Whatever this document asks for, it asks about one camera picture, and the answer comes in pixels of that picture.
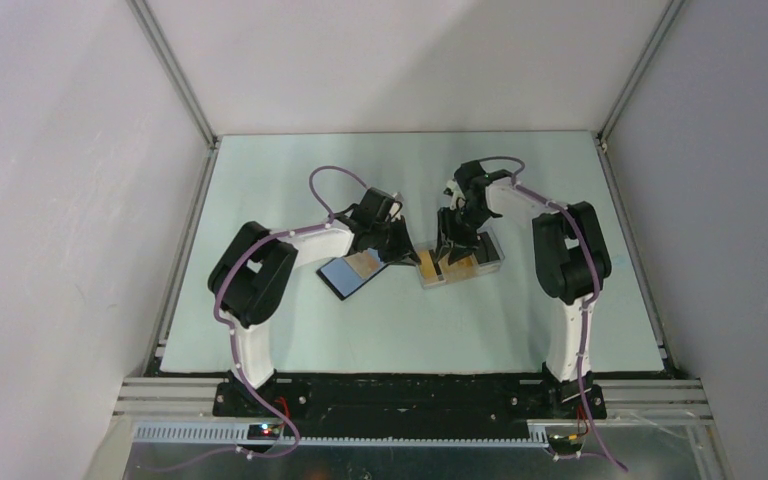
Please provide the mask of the clear plastic card tray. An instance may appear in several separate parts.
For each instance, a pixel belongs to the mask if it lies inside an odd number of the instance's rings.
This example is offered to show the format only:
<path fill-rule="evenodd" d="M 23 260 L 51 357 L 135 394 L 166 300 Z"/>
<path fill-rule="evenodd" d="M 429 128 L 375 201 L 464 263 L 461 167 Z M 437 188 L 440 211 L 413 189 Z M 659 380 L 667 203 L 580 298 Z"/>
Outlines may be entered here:
<path fill-rule="evenodd" d="M 479 245 L 469 256 L 449 263 L 446 254 L 440 260 L 434 257 L 435 243 L 427 241 L 414 246 L 420 259 L 417 272 L 424 289 L 438 288 L 472 278 L 498 272 L 504 261 L 504 253 L 492 229 L 479 232 Z"/>

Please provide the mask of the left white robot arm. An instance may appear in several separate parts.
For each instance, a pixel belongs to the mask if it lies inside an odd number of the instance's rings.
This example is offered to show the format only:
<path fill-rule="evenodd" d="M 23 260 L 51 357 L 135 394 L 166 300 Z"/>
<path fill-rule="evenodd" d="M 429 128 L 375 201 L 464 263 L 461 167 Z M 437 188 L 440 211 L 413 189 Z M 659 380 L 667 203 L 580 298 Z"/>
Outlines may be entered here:
<path fill-rule="evenodd" d="M 368 188 L 361 200 L 318 223 L 270 230 L 256 221 L 237 232 L 208 277 L 214 319 L 228 329 L 232 372 L 242 382 L 238 404 L 264 416 L 276 403 L 267 383 L 275 373 L 269 319 L 278 310 L 293 271 L 311 263 L 373 250 L 384 264 L 415 265 L 399 194 Z"/>

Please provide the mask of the black card holder wallet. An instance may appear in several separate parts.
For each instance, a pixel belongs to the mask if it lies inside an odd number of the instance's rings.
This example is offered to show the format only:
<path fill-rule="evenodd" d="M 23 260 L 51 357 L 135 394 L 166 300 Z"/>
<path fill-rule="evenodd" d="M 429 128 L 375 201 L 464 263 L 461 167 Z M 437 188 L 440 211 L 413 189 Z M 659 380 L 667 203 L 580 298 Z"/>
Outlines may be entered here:
<path fill-rule="evenodd" d="M 352 296 L 387 267 L 386 264 L 374 276 L 362 279 L 347 265 L 346 257 L 334 258 L 316 271 L 319 279 L 341 301 Z"/>

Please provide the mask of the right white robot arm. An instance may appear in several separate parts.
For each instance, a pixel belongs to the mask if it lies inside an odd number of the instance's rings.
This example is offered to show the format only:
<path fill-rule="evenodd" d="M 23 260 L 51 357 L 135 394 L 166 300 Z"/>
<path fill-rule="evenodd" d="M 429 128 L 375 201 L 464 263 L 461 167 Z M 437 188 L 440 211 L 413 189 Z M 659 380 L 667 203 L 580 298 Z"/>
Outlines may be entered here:
<path fill-rule="evenodd" d="M 439 209 L 434 258 L 456 263 L 481 248 L 479 232 L 490 219 L 507 219 L 532 232 L 538 283 L 561 302 L 545 361 L 556 380 L 541 392 L 545 411 L 566 418 L 582 403 L 579 388 L 590 372 L 589 342 L 593 311 L 612 272 L 611 259 L 595 208 L 588 202 L 563 203 L 524 186 L 517 171 L 489 172 L 484 160 L 461 164 Z"/>

